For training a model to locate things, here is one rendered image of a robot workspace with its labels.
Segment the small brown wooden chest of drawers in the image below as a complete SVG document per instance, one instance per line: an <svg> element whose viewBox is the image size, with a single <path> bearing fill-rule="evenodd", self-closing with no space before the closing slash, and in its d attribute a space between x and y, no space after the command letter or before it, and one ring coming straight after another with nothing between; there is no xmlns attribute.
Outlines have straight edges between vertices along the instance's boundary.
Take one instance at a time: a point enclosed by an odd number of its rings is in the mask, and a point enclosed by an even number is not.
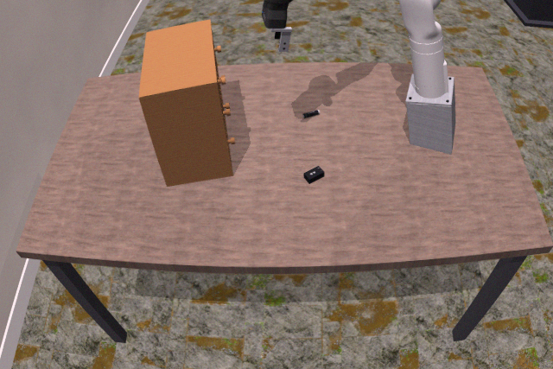
<svg viewBox="0 0 553 369"><path fill-rule="evenodd" d="M139 100L167 187L233 176L211 20L146 33Z"/></svg>

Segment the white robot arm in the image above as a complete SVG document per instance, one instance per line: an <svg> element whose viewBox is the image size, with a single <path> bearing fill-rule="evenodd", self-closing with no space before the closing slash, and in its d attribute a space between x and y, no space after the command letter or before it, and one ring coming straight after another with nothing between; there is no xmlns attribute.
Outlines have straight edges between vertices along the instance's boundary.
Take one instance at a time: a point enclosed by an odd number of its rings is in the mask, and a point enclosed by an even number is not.
<svg viewBox="0 0 553 369"><path fill-rule="evenodd" d="M399 0L409 34L416 92L427 99L448 92L448 66L444 59L442 27L434 9L441 0Z"/></svg>

